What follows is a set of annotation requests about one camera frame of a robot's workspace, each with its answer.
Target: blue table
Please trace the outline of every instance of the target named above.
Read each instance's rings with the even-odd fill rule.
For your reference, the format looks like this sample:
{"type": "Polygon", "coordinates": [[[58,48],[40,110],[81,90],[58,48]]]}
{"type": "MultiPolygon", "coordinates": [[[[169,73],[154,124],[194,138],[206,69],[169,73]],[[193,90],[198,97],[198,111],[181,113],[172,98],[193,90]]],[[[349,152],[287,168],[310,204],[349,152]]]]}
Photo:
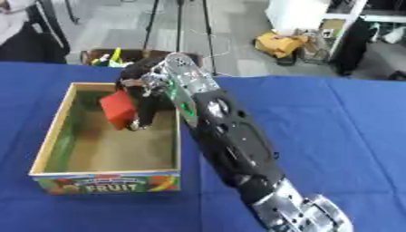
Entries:
{"type": "MultiPolygon", "coordinates": [[[[0,63],[2,231],[264,231],[183,129],[178,193],[50,196],[27,173],[70,82],[120,70],[0,63]]],[[[323,193],[356,231],[406,228],[406,83],[333,78],[219,78],[280,152],[304,194],[323,193]]]]}

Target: gray floor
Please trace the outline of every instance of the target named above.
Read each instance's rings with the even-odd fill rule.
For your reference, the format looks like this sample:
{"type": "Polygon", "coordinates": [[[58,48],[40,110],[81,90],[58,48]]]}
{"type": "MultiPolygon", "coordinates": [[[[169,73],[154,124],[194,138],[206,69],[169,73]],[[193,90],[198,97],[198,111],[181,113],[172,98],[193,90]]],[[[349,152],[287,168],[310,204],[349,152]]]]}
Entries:
{"type": "MultiPolygon", "coordinates": [[[[159,14],[150,41],[150,49],[174,51],[176,40],[176,0],[160,0],[159,14]]],[[[297,63],[281,67],[274,59],[253,49],[251,41],[270,29],[264,10],[269,0],[208,0],[214,35],[217,71],[230,76],[300,75],[335,76],[323,65],[297,63]]],[[[72,0],[73,10],[81,18],[73,25],[62,0],[54,0],[57,14],[71,44],[69,63],[79,63],[79,52],[93,48],[141,48],[145,25],[150,19],[153,0],[72,0]]],[[[182,51],[208,57],[201,0],[187,1],[184,15],[182,51]]],[[[382,79],[392,72],[392,60],[406,57],[400,45],[374,44],[353,74],[357,79],[382,79]],[[387,59],[382,52],[395,52],[387,59]]],[[[210,61],[204,59],[210,70],[210,61]]]]}

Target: robotic hand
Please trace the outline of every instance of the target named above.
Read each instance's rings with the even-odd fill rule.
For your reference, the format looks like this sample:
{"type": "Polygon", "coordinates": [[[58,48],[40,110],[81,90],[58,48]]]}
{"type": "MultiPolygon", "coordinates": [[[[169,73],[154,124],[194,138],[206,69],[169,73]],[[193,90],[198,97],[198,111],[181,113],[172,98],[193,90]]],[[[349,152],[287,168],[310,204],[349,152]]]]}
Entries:
{"type": "Polygon", "coordinates": [[[353,231],[348,217],[329,199],[299,194],[276,166],[269,141],[248,113],[188,56],[171,53],[163,60],[142,61],[123,76],[132,81],[119,85],[140,99],[133,129],[151,124],[166,96],[218,175],[237,189],[263,227],[275,232],[353,231]]]}

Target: person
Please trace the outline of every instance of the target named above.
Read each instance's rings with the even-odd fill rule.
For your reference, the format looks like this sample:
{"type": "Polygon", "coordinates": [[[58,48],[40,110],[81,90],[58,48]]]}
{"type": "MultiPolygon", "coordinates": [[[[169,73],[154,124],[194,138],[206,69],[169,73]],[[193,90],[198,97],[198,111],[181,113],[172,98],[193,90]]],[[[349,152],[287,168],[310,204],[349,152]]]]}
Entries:
{"type": "Polygon", "coordinates": [[[35,0],[0,0],[0,61],[49,63],[43,34],[28,23],[35,0]]]}

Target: yellow bag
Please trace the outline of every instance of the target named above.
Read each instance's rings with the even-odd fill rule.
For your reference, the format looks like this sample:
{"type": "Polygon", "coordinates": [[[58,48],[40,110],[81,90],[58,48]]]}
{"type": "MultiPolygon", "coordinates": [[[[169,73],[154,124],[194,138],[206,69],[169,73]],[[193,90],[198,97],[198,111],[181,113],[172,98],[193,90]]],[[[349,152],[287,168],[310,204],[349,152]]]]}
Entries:
{"type": "Polygon", "coordinates": [[[308,36],[304,35],[283,37],[269,32],[258,36],[255,39],[254,46],[259,51],[269,53],[277,58],[284,58],[290,55],[296,48],[305,44],[308,39],[308,36]]]}

